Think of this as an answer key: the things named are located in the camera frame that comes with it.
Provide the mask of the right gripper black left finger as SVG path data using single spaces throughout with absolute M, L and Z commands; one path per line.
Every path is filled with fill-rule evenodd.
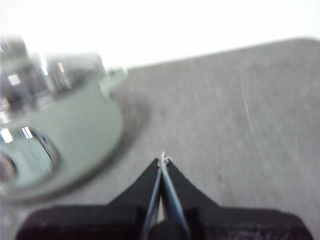
M 156 223 L 161 173 L 155 158 L 126 190 L 107 204 L 108 240 L 146 240 Z

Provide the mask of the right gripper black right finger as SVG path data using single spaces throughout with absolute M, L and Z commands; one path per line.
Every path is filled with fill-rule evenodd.
M 162 172 L 164 215 L 182 228 L 187 238 L 204 238 L 206 211 L 220 206 L 193 185 L 173 162 L 167 163 Z

